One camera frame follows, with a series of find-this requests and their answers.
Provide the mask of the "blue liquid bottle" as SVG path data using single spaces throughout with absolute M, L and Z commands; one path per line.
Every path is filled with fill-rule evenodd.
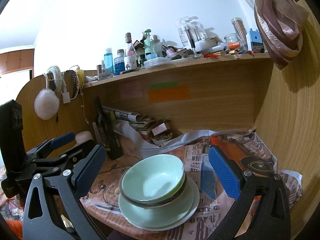
M 104 64 L 108 72 L 113 72 L 113 54 L 112 48 L 107 48 L 104 54 Z

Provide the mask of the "dark wine bottle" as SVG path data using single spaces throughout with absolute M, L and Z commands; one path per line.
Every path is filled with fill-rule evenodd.
M 94 98 L 94 105 L 97 111 L 97 129 L 103 141 L 103 145 L 106 148 L 107 156 L 111 160 L 116 160 L 123 156 L 123 149 L 121 148 L 116 133 L 113 131 L 110 115 L 104 112 L 98 96 Z

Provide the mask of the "vintage newspaper print mat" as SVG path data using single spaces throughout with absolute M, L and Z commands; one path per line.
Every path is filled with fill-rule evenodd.
M 184 170 L 197 185 L 200 195 L 195 213 L 192 216 L 188 214 L 185 217 L 188 220 L 178 227 L 160 232 L 144 230 L 136 227 L 136 223 L 132 225 L 121 213 L 118 205 L 119 181 L 131 166 L 142 159 L 135 143 L 122 135 L 120 143 L 124 156 L 118 160 L 106 161 L 87 196 L 81 198 L 81 204 L 99 222 L 136 239 L 207 239 L 234 202 L 234 199 L 225 193 L 208 162 L 209 148 L 217 137 L 200 137 L 189 145 L 167 152 L 183 161 Z M 219 139 L 226 139 L 226 144 L 231 142 L 232 144 L 227 146 L 236 146 L 235 150 L 244 150 L 253 157 L 270 160 L 273 171 L 281 176 L 285 184 L 290 208 L 302 198 L 302 175 L 298 172 L 279 170 L 276 157 L 257 133 L 227 134 Z

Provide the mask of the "green sticky note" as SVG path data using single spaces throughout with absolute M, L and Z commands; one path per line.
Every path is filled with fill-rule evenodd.
M 177 81 L 160 82 L 160 83 L 150 84 L 149 90 L 166 89 L 166 88 L 172 88 L 172 87 L 177 87 L 177 86 L 178 86 Z

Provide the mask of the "orange sticky note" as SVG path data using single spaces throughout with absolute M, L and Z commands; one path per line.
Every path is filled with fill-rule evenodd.
M 165 102 L 188 99 L 190 99 L 190 93 L 187 86 L 161 88 L 148 91 L 149 102 Z

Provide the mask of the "pink sticky note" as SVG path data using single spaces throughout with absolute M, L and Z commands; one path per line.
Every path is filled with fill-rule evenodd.
M 143 97 L 142 85 L 139 81 L 127 82 L 119 85 L 121 99 L 135 99 Z

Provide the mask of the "wooden shelf board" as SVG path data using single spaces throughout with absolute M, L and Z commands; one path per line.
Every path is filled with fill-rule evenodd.
M 225 55 L 225 56 L 218 56 L 214 58 L 201 58 L 201 59 L 192 59 L 192 60 L 176 60 L 172 61 L 171 63 L 160 64 L 151 68 L 138 70 L 135 72 L 130 72 L 123 75 L 113 76 L 104 80 L 88 82 L 84 84 L 84 89 L 91 88 L 99 85 L 104 85 L 106 83 L 120 81 L 129 79 L 132 77 L 152 74 L 156 72 L 162 72 L 172 69 L 180 69 L 184 67 L 190 66 L 202 66 L 205 64 L 215 64 L 218 63 L 241 63 L 241 64 L 252 64 L 256 62 L 271 62 L 272 60 L 267 53 L 263 54 L 237 54 L 237 55 Z

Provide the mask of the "white fluffy earmuff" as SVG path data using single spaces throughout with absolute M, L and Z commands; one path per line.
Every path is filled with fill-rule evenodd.
M 59 110 L 59 98 L 51 89 L 42 89 L 34 101 L 36 115 L 42 120 L 49 120 L 56 116 Z

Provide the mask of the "small mint green bowl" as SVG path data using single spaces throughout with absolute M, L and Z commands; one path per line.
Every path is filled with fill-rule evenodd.
M 159 200 L 178 188 L 184 172 L 179 157 L 172 154 L 154 155 L 129 168 L 121 188 L 132 200 Z

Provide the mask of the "stack of papers and magazines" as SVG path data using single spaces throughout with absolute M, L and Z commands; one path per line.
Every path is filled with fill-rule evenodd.
M 152 129 L 155 127 L 156 120 L 146 114 L 118 110 L 103 106 L 105 113 L 109 113 L 115 120 L 127 121 L 129 125 L 135 129 L 144 140 L 148 141 L 152 137 Z

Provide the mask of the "white black-dotted bowl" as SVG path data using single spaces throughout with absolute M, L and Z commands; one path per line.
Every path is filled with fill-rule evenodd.
M 123 197 L 127 202 L 133 204 L 137 207 L 142 207 L 145 209 L 153 209 L 161 206 L 166 206 L 176 200 L 184 191 L 187 185 L 187 175 L 184 172 L 181 182 L 178 184 L 178 188 L 170 193 L 168 196 L 163 197 L 159 200 L 132 200 L 129 198 L 121 188 L 121 183 L 123 181 L 124 176 L 121 177 L 119 182 L 119 196 Z

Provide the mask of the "small white box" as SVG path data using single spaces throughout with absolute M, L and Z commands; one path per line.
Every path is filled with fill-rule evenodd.
M 168 130 L 171 130 L 170 125 L 167 122 L 163 122 L 162 124 L 156 126 L 152 129 L 152 133 L 154 136 L 157 136 L 163 132 L 166 132 Z

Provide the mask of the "small bowl of coins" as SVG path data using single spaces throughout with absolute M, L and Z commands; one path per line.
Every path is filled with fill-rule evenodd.
M 162 133 L 151 138 L 152 142 L 159 147 L 165 146 L 171 139 L 173 133 Z

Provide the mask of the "white crumpled paper sheet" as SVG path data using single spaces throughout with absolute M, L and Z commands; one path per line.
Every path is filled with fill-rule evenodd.
M 120 121 L 119 124 L 116 124 L 115 130 L 116 133 L 123 135 L 130 139 L 136 146 L 137 151 L 140 153 L 140 156 L 144 159 L 153 155 L 167 153 L 174 149 L 177 149 L 181 146 L 187 145 L 190 142 L 199 139 L 200 137 L 210 137 L 212 135 L 222 135 L 222 134 L 249 134 L 253 129 L 249 128 L 243 131 L 229 130 L 229 131 L 212 131 L 207 129 L 196 130 L 188 133 L 179 135 L 178 137 L 169 140 L 165 146 L 156 146 L 145 141 L 141 135 L 133 129 L 128 121 Z

